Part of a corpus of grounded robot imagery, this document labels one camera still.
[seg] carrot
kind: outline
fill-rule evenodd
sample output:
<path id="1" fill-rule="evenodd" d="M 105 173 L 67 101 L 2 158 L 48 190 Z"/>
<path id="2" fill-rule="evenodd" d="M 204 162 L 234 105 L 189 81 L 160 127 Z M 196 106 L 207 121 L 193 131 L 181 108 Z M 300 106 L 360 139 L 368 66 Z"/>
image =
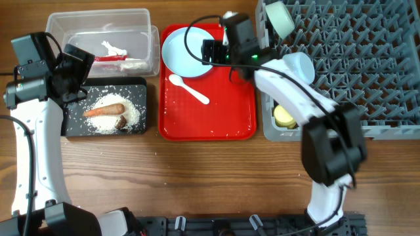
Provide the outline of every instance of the carrot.
<path id="1" fill-rule="evenodd" d="M 112 104 L 109 106 L 104 106 L 101 108 L 92 109 L 90 111 L 86 111 L 83 116 L 84 117 L 94 117 L 98 115 L 121 115 L 124 113 L 125 108 L 123 104 Z"/>

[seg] brown food piece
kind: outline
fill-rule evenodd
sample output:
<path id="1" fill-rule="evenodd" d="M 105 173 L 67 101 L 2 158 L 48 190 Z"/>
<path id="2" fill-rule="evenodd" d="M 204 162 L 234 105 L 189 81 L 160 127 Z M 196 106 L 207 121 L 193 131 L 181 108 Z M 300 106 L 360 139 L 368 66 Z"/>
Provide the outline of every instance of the brown food piece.
<path id="1" fill-rule="evenodd" d="M 125 117 L 122 115 L 119 117 L 119 120 L 117 122 L 117 124 L 115 125 L 115 127 L 117 129 L 122 129 L 125 127 L 125 125 L 127 124 L 127 120 L 125 119 Z"/>

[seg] white cup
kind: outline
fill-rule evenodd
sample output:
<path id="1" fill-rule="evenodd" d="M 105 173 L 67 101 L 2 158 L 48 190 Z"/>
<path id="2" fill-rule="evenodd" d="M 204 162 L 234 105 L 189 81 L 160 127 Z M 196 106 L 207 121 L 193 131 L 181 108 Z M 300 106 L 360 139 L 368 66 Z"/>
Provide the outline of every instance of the white cup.
<path id="1" fill-rule="evenodd" d="M 285 39 L 295 29 L 295 23 L 290 16 L 289 10 L 281 2 L 277 1 L 265 6 L 268 19 L 273 25 L 274 30 L 280 36 Z"/>
<path id="2" fill-rule="evenodd" d="M 294 52 L 286 54 L 282 58 L 289 66 L 290 70 L 295 73 L 306 84 L 311 84 L 315 80 L 314 64 L 309 56 L 303 52 Z"/>

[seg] rice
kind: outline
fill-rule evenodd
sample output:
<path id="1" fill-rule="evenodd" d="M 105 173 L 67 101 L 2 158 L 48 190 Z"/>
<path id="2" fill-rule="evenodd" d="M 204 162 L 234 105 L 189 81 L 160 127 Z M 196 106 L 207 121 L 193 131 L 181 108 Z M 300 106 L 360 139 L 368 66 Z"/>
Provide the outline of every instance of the rice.
<path id="1" fill-rule="evenodd" d="M 140 112 L 130 100 L 118 94 L 111 93 L 98 98 L 93 105 L 87 108 L 87 110 L 101 108 L 103 106 L 116 103 L 124 105 L 125 111 L 121 114 L 127 120 L 127 124 L 124 129 L 127 129 L 130 132 L 133 129 L 133 125 L 137 124 L 140 119 Z M 112 134 L 117 131 L 116 124 L 121 115 L 100 115 L 96 117 L 88 117 L 85 122 L 88 126 L 95 128 L 95 132 L 101 134 Z"/>

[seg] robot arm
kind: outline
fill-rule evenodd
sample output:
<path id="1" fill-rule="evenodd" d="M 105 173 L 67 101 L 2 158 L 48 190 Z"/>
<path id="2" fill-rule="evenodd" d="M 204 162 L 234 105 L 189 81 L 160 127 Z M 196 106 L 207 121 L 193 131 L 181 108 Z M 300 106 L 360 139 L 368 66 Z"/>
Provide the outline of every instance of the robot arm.
<path id="1" fill-rule="evenodd" d="M 21 235 L 26 216 L 31 214 L 30 235 L 122 236 L 139 232 L 135 217 L 121 208 L 96 218 L 71 205 L 64 181 L 60 133 L 61 106 L 78 98 L 94 55 L 66 45 L 55 58 L 47 33 L 31 33 L 12 40 L 20 62 L 22 79 L 7 85 L 4 99 L 12 117 L 25 122 L 31 130 L 35 155 L 33 208 L 28 211 L 30 162 L 27 137 L 15 125 L 18 179 L 12 204 L 13 218 L 0 222 L 0 234 Z M 45 219 L 47 227 L 38 229 Z"/>
<path id="2" fill-rule="evenodd" d="M 343 135 L 347 145 L 346 149 L 340 146 L 337 138 L 328 136 L 332 127 L 326 119 L 327 114 L 316 106 L 302 88 L 278 73 L 262 68 L 242 67 L 243 78 L 253 79 L 261 92 L 273 97 L 303 128 L 302 162 L 313 179 L 312 196 L 306 212 L 314 224 L 319 224 L 319 228 L 325 229 L 334 225 L 343 216 L 342 207 L 346 193 L 346 187 L 343 186 L 349 186 L 352 182 L 348 174 L 348 163 L 357 171 L 359 164 L 366 158 L 366 147 L 356 108 L 339 106 L 317 93 L 294 74 L 285 61 L 278 58 L 277 52 L 261 50 L 253 32 L 243 30 L 252 28 L 246 14 L 229 16 L 224 19 L 223 24 L 226 28 L 225 40 L 230 44 L 232 64 L 252 65 L 282 72 L 300 84 L 335 118 L 339 133 Z M 312 70 L 314 67 L 308 56 L 296 63 L 311 67 Z"/>

